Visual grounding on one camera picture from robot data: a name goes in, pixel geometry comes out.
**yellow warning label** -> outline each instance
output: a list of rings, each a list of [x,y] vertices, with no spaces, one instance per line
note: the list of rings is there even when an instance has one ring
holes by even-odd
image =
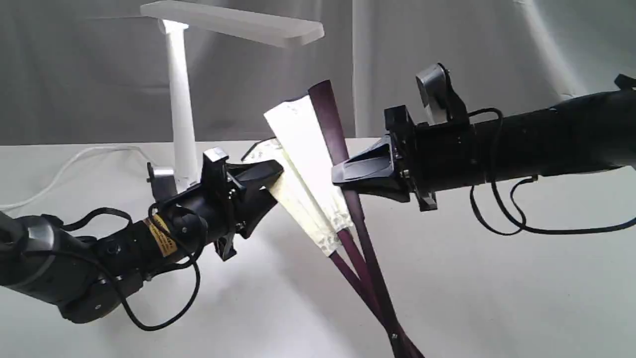
[[[168,226],[165,224],[165,222],[159,215],[157,214],[153,215],[153,219],[166,232],[168,233],[170,232],[168,230]],[[164,234],[159,229],[157,229],[157,227],[150,221],[150,219],[145,218],[144,224],[148,226],[150,233],[155,238],[155,241],[157,242],[157,245],[159,245],[159,249],[161,250],[161,253],[163,254],[164,257],[169,256],[170,254],[177,251],[177,244],[174,241],[172,241],[172,239],[170,239],[166,234]]]

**white table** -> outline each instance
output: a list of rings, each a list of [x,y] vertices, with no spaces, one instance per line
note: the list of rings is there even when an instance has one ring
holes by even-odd
[[[353,152],[373,140],[350,141]],[[221,145],[238,161],[252,142]],[[168,143],[142,145],[170,164]],[[39,190],[84,145],[0,147],[0,201]],[[73,221],[99,206],[140,220],[152,202],[144,161],[118,152],[75,164],[46,197],[11,211]],[[614,224],[636,213],[631,169],[545,178],[519,190],[529,223]],[[501,185],[508,191],[511,183]],[[486,187],[477,190],[492,225],[511,229]],[[438,193],[439,210],[363,197],[367,223],[401,322],[427,357],[633,357],[636,352],[636,237],[490,234],[474,219],[468,190]],[[80,233],[107,235],[117,218]],[[53,306],[0,289],[2,357],[390,357],[385,333],[291,217],[276,207],[238,255],[208,248],[193,308],[166,330],[145,333],[118,308],[85,325]],[[175,314],[191,294],[192,271],[155,278],[130,299],[147,324]]]

